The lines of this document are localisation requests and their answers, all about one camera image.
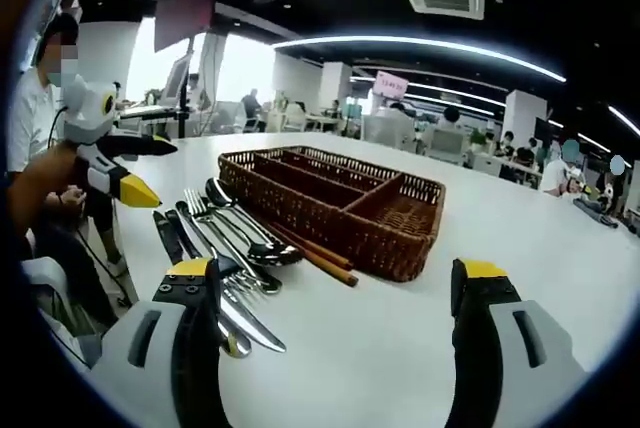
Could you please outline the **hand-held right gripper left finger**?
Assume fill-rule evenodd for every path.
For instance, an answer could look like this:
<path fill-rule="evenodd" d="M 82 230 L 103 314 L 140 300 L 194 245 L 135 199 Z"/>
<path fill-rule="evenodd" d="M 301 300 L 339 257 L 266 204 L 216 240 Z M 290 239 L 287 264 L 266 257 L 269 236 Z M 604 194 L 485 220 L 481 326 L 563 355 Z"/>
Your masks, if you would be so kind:
<path fill-rule="evenodd" d="M 220 350 L 226 338 L 219 268 L 192 259 L 168 272 L 104 335 L 89 372 L 97 393 L 132 427 L 227 427 Z"/>

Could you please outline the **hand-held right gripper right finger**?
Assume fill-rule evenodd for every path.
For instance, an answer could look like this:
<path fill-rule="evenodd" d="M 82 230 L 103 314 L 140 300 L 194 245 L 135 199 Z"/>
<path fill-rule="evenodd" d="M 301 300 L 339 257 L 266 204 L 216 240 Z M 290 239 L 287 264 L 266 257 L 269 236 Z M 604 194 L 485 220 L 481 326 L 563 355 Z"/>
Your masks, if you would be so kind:
<path fill-rule="evenodd" d="M 540 427 L 586 379 L 569 333 L 491 262 L 454 260 L 451 315 L 449 427 Z"/>

